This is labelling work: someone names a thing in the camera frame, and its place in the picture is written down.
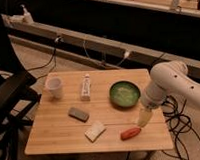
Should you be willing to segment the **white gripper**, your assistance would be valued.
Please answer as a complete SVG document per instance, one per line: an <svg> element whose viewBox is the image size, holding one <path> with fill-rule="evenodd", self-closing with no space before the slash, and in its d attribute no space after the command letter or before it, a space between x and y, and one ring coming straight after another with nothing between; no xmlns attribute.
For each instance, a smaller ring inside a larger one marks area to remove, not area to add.
<svg viewBox="0 0 200 160"><path fill-rule="evenodd" d="M137 125L141 128L145 127L150 121L151 117L152 117L152 110L148 108L142 108L139 112Z"/></svg>

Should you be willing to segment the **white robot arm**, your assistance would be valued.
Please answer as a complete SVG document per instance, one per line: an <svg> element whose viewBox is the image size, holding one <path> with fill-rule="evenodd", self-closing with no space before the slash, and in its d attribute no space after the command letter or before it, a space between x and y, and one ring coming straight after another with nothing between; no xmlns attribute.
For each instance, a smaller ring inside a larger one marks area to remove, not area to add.
<svg viewBox="0 0 200 160"><path fill-rule="evenodd" d="M200 83L190 79L187 74L186 64L177 60L159 63L151 68L151 81L139 98L143 105L137 120L139 127L148 124L153 110L162 105L170 92L182 95L200 108Z"/></svg>

